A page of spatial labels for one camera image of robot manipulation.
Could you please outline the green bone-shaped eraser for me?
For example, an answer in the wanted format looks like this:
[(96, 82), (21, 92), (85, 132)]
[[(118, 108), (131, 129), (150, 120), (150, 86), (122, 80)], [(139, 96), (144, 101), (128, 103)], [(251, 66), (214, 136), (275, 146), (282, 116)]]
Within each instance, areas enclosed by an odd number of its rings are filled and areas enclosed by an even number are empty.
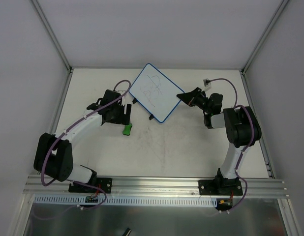
[(124, 127), (124, 130), (123, 130), (122, 134), (125, 135), (125, 136), (130, 136), (131, 129), (132, 129), (132, 123), (130, 123), (130, 124), (128, 124)]

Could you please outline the blue-framed whiteboard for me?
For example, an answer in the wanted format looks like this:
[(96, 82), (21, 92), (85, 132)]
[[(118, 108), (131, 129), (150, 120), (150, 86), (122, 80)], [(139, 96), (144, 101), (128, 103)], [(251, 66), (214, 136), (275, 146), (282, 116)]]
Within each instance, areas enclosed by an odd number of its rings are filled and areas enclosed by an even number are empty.
[(132, 83), (129, 93), (159, 123), (163, 123), (181, 101), (177, 94), (184, 93), (184, 90), (148, 63)]

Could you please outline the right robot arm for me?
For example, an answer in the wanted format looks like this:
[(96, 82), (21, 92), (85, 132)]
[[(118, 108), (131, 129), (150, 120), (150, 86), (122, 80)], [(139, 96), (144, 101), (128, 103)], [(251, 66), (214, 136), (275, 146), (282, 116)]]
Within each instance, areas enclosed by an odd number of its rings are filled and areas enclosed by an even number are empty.
[(213, 93), (206, 97), (196, 88), (191, 92), (177, 94), (189, 107), (198, 107), (204, 113), (204, 124), (208, 129), (225, 128), (229, 147), (226, 157), (213, 180), (200, 181), (200, 189), (227, 194), (240, 185), (239, 170), (248, 149), (261, 138), (260, 125), (249, 106), (237, 105), (222, 109), (223, 95)]

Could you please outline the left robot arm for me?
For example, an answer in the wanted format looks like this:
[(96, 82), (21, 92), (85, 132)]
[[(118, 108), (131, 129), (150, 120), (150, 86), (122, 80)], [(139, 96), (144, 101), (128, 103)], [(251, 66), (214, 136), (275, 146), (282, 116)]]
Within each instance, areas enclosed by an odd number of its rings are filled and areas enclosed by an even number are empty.
[(104, 96), (87, 106), (85, 113), (61, 133), (44, 133), (40, 136), (33, 167), (52, 181), (79, 182), (87, 192), (97, 187), (96, 171), (74, 164), (73, 149), (88, 133), (105, 123), (130, 126), (131, 104), (123, 102), (123, 95), (106, 90)]

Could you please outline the black object bottom edge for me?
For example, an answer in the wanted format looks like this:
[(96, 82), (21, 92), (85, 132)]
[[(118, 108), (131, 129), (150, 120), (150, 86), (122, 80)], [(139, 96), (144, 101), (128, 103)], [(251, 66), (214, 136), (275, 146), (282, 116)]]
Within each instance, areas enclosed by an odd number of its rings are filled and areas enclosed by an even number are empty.
[(125, 232), (123, 233), (122, 236), (129, 236), (130, 233), (131, 233), (131, 229), (130, 229), (130, 228), (127, 228), (127, 229), (125, 230)]

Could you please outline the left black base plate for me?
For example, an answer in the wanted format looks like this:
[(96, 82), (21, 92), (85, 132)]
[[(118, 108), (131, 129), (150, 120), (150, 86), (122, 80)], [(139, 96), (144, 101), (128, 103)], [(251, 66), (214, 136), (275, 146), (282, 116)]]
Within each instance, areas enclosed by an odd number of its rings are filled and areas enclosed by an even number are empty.
[[(105, 193), (110, 194), (112, 190), (112, 178), (97, 177), (94, 182), (88, 182), (87, 185), (101, 188)], [(86, 187), (77, 183), (69, 185), (68, 192), (70, 193), (95, 193), (97, 189)]]

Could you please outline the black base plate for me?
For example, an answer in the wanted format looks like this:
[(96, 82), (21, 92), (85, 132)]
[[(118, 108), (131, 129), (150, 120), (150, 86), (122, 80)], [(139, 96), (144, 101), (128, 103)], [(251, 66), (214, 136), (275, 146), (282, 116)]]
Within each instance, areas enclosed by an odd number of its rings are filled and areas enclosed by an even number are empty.
[[(88, 182), (87, 185), (101, 188), (105, 193), (110, 194), (112, 190), (112, 178), (97, 177), (94, 182)], [(69, 185), (68, 192), (70, 193), (95, 193), (97, 189), (86, 187), (77, 183)]]
[(200, 195), (215, 195), (215, 196), (242, 196), (243, 188), (238, 178), (218, 182), (216, 179), (198, 181)]

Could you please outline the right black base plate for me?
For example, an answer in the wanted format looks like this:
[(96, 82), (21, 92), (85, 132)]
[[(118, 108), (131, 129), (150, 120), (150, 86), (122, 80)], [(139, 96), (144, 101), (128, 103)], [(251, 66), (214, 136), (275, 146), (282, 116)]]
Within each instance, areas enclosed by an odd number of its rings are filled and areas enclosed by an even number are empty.
[(216, 179), (198, 181), (200, 195), (215, 195), (215, 196), (242, 196), (243, 188), (238, 178), (218, 182)]

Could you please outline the aluminium corner post left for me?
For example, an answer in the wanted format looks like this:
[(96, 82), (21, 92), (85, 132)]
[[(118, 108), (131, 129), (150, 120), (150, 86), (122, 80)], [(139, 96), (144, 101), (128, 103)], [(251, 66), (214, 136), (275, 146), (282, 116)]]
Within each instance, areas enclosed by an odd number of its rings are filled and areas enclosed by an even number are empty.
[(49, 36), (53, 46), (55, 47), (61, 61), (63, 62), (66, 70), (68, 72), (71, 72), (72, 70), (72, 66), (69, 62), (69, 60), (67, 59), (67, 56), (65, 55), (64, 50), (62, 49), (53, 29), (52, 26), (49, 23), (49, 20), (46, 16), (46, 14), (44, 13), (44, 10), (42, 9), (42, 6), (40, 4), (40, 2), (38, 0), (30, 0), (31, 5), (33, 6), (36, 14), (38, 15), (38, 18), (40, 19), (47, 35)]

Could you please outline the aluminium corner post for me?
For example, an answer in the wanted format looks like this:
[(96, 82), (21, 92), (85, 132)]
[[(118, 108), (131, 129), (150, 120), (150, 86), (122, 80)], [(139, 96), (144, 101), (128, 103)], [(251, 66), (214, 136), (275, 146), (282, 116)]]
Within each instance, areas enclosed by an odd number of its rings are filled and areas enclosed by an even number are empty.
[(31, 5), (33, 6), (36, 14), (38, 15), (38, 18), (40, 19), (47, 35), (49, 36), (53, 46), (55, 47), (61, 61), (63, 62), (66, 70), (68, 72), (71, 72), (72, 70), (72, 66), (69, 62), (69, 60), (67, 59), (67, 56), (65, 55), (64, 50), (62, 49), (53, 29), (52, 26), (49, 23), (49, 20), (46, 16), (46, 14), (44, 13), (44, 10), (42, 9), (42, 6), (40, 4), (40, 2), (38, 0), (30, 0)]
[(257, 54), (261, 50), (263, 44), (267, 40), (268, 36), (272, 32), (275, 24), (279, 20), (280, 16), (282, 15), (283, 11), (287, 7), (287, 5), (290, 3), (290, 0), (281, 0), (278, 7), (276, 8), (274, 14), (270, 18), (269, 22), (267, 23), (265, 29), (263, 30), (260, 38), (257, 41), (257, 44), (253, 48), (253, 51), (251, 52), (250, 56), (248, 57), (246, 63), (244, 64), (243, 68), (241, 69), (242, 74), (245, 74), (252, 63), (254, 62), (255, 58), (257, 57)]

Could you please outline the aluminium mounting rail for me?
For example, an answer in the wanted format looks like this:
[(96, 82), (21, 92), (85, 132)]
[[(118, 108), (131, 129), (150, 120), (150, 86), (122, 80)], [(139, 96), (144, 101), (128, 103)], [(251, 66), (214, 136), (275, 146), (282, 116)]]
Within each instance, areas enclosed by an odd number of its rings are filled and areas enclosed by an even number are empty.
[[(111, 177), (112, 195), (137, 197), (199, 197), (199, 178), (195, 177)], [(285, 182), (273, 178), (248, 178), (247, 198), (289, 199)], [(70, 182), (55, 181), (45, 187), (40, 176), (29, 175), (24, 194), (67, 194)]]

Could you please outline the aluminium corner post right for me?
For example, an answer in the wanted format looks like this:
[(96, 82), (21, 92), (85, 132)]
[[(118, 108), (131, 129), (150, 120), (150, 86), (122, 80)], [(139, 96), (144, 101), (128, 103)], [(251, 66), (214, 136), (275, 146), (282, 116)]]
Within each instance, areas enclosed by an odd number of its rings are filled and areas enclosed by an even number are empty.
[(248, 57), (246, 63), (244, 64), (243, 68), (241, 69), (242, 74), (245, 74), (252, 63), (254, 62), (255, 58), (257, 57), (257, 54), (261, 50), (263, 44), (267, 40), (268, 36), (272, 32), (275, 24), (279, 20), (280, 16), (282, 15), (283, 11), (287, 7), (287, 5), (290, 3), (290, 0), (281, 0), (278, 7), (276, 8), (274, 14), (270, 18), (269, 22), (267, 23), (265, 29), (263, 30), (260, 38), (257, 41), (257, 44), (253, 48), (253, 51), (251, 52), (250, 56)]

